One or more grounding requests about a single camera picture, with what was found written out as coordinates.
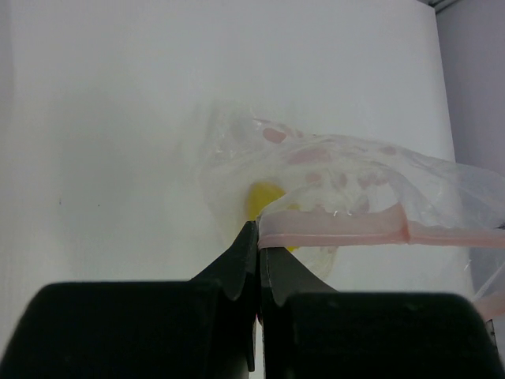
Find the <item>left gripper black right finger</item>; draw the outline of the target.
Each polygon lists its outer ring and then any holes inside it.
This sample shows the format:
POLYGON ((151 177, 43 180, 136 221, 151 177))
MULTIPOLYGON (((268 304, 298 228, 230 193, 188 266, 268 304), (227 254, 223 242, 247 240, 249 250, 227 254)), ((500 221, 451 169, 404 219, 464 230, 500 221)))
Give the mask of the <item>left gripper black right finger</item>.
POLYGON ((475 307, 459 295, 338 292, 283 248, 258 258, 267 378, 501 378, 475 307))

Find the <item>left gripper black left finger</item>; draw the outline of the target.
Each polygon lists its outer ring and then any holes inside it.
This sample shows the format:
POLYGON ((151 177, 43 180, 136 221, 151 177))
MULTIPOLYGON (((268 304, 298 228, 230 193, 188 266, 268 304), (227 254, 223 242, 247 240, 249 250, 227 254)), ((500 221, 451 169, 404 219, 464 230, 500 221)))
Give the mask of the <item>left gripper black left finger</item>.
POLYGON ((4 378, 247 378, 255 369, 258 231, 187 281, 46 285, 1 360, 4 378))

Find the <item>clear zip top bag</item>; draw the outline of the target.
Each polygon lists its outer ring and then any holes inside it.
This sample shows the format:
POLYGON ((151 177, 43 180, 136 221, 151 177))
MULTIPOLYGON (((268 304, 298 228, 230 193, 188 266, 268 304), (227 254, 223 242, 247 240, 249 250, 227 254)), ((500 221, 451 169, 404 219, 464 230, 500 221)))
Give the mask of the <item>clear zip top bag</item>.
POLYGON ((226 242, 248 222, 249 186, 274 182, 286 195, 250 221, 260 247, 287 248, 341 291, 453 292, 484 319, 503 315, 502 175, 239 107, 197 121, 198 179, 226 242))

